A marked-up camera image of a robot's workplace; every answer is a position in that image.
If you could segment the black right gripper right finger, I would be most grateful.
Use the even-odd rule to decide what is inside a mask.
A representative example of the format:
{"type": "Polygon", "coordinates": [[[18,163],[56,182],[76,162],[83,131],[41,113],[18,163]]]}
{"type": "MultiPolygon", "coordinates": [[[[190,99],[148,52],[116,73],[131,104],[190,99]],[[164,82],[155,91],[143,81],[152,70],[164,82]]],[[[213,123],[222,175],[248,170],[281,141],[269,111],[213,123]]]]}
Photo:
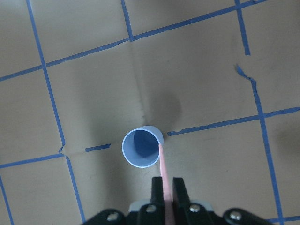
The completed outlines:
{"type": "Polygon", "coordinates": [[[172,180],[173,212],[176,225],[187,225],[187,213],[190,206],[190,199],[184,183],[184,179],[174,177],[172,180]]]}

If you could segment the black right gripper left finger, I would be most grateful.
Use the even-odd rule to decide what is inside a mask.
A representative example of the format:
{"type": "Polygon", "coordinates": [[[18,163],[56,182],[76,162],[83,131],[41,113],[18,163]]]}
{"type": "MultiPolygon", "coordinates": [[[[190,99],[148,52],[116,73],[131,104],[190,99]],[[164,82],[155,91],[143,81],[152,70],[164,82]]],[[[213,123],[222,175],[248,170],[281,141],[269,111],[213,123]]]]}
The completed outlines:
{"type": "Polygon", "coordinates": [[[162,177],[151,180],[150,214],[154,225],[165,224],[165,201],[162,177]]]}

